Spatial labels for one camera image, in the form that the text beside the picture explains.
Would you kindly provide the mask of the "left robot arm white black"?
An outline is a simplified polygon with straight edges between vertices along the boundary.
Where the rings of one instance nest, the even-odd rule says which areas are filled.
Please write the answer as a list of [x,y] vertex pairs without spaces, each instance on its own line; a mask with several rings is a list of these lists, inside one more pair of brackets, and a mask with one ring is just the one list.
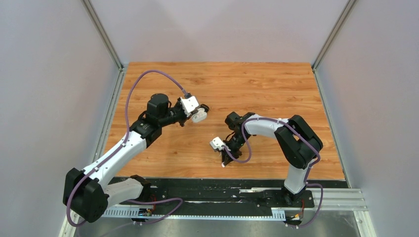
[[98,220],[111,206],[131,199],[145,204],[151,199],[150,183],[133,175],[125,181],[110,184],[112,178],[136,155],[146,150],[162,134],[162,128],[178,123],[184,126],[191,119],[199,122],[207,117],[209,108],[201,105],[196,97],[187,94],[173,105],[165,94],[154,94],[146,110],[128,126],[125,136],[106,154],[82,170],[72,168],[65,179],[63,203],[67,220],[71,212],[85,221]]

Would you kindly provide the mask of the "black earbud charging case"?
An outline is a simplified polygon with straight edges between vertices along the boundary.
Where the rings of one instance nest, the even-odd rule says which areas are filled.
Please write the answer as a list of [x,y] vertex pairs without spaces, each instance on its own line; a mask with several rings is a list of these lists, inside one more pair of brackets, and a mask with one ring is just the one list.
[[209,109],[209,106],[208,105],[205,105],[205,104],[201,104],[200,105],[200,108],[202,108],[202,109],[204,109],[204,111],[207,113],[210,109]]

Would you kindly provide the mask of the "white earbud charging case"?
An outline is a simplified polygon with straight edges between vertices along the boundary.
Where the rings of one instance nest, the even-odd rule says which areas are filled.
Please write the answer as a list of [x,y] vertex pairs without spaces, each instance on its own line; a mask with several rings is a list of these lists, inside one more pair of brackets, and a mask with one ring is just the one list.
[[199,123],[205,120],[207,116],[206,110],[204,108],[199,108],[191,115],[191,120],[193,123]]

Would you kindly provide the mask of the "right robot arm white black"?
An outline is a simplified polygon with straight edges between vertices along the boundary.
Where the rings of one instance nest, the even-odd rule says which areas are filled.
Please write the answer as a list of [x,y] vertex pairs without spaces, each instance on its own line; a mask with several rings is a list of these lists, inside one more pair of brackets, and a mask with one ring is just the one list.
[[230,113],[225,123],[232,131],[225,140],[213,138],[211,147],[220,152],[222,166],[232,161],[246,163],[250,159],[240,160],[241,147],[250,146],[252,136],[264,136],[276,139],[286,160],[289,163],[288,174],[282,192],[283,202],[295,206],[302,199],[301,192],[306,188],[310,170],[320,160],[323,142],[303,117],[294,115],[291,118],[268,118],[256,113],[243,116]]

